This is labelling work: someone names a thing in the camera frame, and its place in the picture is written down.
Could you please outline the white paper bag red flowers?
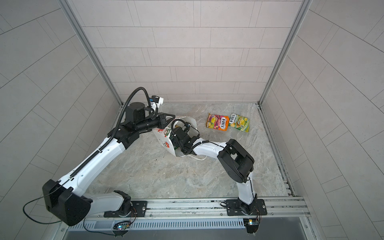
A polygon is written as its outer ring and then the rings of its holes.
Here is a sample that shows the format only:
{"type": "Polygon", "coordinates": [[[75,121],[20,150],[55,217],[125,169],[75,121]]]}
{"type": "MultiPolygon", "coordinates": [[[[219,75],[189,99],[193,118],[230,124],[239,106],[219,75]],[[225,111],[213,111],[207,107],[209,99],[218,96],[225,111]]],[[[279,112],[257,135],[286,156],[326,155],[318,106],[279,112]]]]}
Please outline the white paper bag red flowers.
{"type": "Polygon", "coordinates": [[[170,122],[163,130],[155,129],[154,134],[159,143],[173,156],[185,157],[181,150],[175,149],[171,141],[171,131],[176,127],[194,128],[197,130],[197,122],[191,117],[180,117],[170,122]]]}

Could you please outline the orange pink snack packet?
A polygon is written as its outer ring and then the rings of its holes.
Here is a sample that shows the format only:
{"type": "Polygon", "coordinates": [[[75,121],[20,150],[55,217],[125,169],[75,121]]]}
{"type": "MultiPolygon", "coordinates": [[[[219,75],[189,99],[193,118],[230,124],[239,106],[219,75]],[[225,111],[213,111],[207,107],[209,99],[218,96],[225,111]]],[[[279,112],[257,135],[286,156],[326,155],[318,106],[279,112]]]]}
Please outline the orange pink snack packet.
{"type": "Polygon", "coordinates": [[[227,131],[230,118],[228,116],[209,114],[206,127],[209,129],[227,131]]]}

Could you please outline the green yellow snack packet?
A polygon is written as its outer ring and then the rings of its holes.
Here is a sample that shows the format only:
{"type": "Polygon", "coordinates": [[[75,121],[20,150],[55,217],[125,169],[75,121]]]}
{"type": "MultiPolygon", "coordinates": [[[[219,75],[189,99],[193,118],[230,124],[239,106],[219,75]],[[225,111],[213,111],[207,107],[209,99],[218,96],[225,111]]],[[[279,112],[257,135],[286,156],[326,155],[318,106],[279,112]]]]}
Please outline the green yellow snack packet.
{"type": "Polygon", "coordinates": [[[232,113],[229,125],[239,131],[248,133],[250,130],[250,119],[241,115],[232,113]]]}

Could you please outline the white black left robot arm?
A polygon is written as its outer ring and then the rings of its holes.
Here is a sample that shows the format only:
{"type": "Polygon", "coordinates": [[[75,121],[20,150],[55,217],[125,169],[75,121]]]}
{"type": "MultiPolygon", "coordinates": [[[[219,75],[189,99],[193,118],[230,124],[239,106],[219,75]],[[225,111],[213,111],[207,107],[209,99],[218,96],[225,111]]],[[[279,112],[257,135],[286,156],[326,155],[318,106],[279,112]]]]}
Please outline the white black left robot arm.
{"type": "Polygon", "coordinates": [[[58,181],[49,180],[43,186],[47,210],[68,226],[75,226],[87,216],[107,213],[126,217],[133,213],[131,197],[122,192],[85,196],[93,180],[118,155],[128,149],[141,134],[152,129],[164,129],[175,115],[158,113],[156,108],[143,103],[132,103],[122,113],[124,122],[118,121],[102,144],[75,169],[58,181]]]}

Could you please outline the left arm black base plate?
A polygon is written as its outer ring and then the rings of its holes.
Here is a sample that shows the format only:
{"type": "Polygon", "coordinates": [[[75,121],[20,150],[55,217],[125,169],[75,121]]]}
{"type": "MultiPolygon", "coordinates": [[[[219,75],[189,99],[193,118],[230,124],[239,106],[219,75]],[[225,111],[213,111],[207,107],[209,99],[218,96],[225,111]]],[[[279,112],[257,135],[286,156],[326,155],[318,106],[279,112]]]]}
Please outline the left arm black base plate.
{"type": "Polygon", "coordinates": [[[120,190],[114,190],[114,193],[123,197],[123,203],[116,211],[104,212],[105,218],[127,218],[144,217],[147,210],[147,201],[132,201],[131,196],[120,190]]]}

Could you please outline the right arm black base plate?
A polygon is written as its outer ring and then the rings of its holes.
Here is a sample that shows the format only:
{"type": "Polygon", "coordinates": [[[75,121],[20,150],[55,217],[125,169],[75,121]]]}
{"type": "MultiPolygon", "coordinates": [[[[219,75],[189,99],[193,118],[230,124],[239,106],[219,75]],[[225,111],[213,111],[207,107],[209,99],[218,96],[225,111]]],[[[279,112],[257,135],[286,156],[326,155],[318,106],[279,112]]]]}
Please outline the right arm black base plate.
{"type": "Polygon", "coordinates": [[[268,214],[265,201],[254,199],[249,205],[240,199],[225,200],[221,206],[227,209],[228,216],[266,216],[268,214]]]}

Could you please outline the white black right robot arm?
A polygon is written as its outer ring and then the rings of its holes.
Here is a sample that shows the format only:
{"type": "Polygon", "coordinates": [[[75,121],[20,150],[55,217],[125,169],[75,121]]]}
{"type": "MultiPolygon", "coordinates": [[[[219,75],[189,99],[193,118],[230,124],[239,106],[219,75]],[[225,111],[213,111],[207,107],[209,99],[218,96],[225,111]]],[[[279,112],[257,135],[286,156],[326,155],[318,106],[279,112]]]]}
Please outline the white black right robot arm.
{"type": "Polygon", "coordinates": [[[216,143],[204,140],[199,135],[190,137],[188,130],[181,127],[171,131],[171,140],[184,155],[202,155],[217,159],[228,176],[237,183],[239,209],[242,213],[259,213],[252,180],[255,160],[240,143],[234,139],[226,143],[216,143]]]}

